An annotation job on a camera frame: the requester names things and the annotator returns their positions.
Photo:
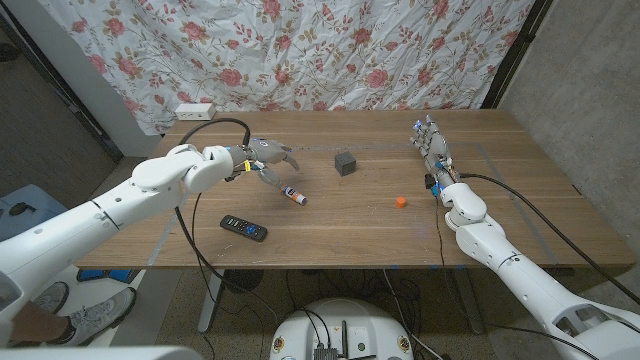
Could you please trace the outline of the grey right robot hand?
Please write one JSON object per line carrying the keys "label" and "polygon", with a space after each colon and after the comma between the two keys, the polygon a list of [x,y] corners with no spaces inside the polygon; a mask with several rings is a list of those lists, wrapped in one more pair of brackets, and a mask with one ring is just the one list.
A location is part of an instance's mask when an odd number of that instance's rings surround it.
{"label": "grey right robot hand", "polygon": [[424,120],[417,120],[413,125],[413,136],[410,143],[415,146],[424,159],[428,173],[434,177],[441,187],[448,187],[457,182],[453,169],[453,160],[446,139],[438,125],[427,114]]}

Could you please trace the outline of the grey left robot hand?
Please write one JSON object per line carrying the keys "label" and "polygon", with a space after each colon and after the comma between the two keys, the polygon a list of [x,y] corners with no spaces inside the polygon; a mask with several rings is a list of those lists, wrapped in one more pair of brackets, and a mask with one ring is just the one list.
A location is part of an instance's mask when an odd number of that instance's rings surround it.
{"label": "grey left robot hand", "polygon": [[253,161],[252,169],[257,171],[259,178],[263,182],[278,188],[282,187],[283,183],[268,168],[268,164],[284,161],[289,163],[294,170],[299,170],[299,164],[291,155],[291,148],[275,140],[252,138],[248,142],[247,155]]}

